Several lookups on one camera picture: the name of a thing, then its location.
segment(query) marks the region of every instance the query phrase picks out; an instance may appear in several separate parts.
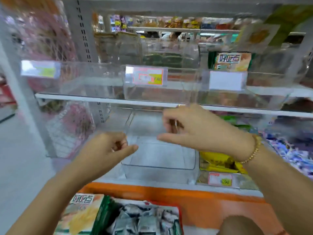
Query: person's right hand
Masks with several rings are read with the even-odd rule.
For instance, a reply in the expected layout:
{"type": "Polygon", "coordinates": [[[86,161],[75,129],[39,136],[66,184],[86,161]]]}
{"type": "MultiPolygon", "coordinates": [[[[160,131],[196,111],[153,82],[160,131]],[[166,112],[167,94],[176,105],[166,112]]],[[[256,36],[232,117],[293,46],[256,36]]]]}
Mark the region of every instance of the person's right hand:
{"type": "Polygon", "coordinates": [[[237,129],[196,104],[165,109],[163,124],[167,133],[160,134],[158,140],[164,142],[199,151],[224,153],[239,162],[253,153],[254,139],[251,134],[237,129]],[[183,125],[179,134],[170,120],[178,120],[183,125]]]}

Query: cracker package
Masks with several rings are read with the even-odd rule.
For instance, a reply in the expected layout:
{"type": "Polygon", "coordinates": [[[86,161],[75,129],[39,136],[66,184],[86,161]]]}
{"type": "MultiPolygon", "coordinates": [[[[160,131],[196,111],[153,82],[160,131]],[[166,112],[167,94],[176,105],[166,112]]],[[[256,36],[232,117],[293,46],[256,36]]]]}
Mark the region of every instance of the cracker package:
{"type": "Polygon", "coordinates": [[[55,235],[98,234],[101,211],[108,196],[77,193],[71,199],[58,222],[55,235]]]}

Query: price tag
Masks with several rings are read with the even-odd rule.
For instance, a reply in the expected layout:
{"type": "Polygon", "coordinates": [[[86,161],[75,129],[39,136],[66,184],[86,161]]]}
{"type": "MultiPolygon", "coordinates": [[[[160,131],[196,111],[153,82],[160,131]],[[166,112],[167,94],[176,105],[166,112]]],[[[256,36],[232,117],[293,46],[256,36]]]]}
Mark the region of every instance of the price tag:
{"type": "Polygon", "coordinates": [[[55,61],[22,60],[21,75],[28,77],[58,78],[61,64],[55,61]]]}
{"type": "Polygon", "coordinates": [[[125,74],[126,81],[136,85],[163,86],[167,81],[167,68],[126,66],[125,74]]]}
{"type": "Polygon", "coordinates": [[[228,173],[209,173],[208,184],[212,186],[232,186],[233,177],[228,173]]]}
{"type": "Polygon", "coordinates": [[[210,71],[209,90],[241,91],[246,86],[248,72],[210,71]]]}

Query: beaded bracelet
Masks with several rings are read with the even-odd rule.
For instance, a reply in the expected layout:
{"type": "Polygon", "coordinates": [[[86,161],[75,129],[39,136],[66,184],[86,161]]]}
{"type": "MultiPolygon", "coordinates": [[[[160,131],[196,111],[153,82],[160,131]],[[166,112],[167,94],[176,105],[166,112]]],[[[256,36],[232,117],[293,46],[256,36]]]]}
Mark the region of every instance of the beaded bracelet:
{"type": "Polygon", "coordinates": [[[241,164],[244,164],[244,163],[250,161],[252,158],[254,158],[256,156],[256,154],[258,153],[259,148],[261,146],[262,138],[260,136],[256,135],[256,134],[253,134],[252,136],[253,136],[253,138],[255,140],[255,146],[254,146],[253,153],[251,154],[251,156],[247,160],[245,160],[243,162],[240,162],[241,164]]]}

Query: orange shelf base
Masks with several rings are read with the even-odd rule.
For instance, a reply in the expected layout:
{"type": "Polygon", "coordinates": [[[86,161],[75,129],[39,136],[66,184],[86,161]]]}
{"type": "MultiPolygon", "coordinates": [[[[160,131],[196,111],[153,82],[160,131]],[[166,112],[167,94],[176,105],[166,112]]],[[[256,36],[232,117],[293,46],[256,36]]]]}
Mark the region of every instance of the orange shelf base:
{"type": "Polygon", "coordinates": [[[188,226],[219,229],[226,217],[243,215],[254,220],[265,234],[283,230],[271,205],[254,196],[98,182],[86,185],[81,192],[178,205],[183,224],[188,226]]]}

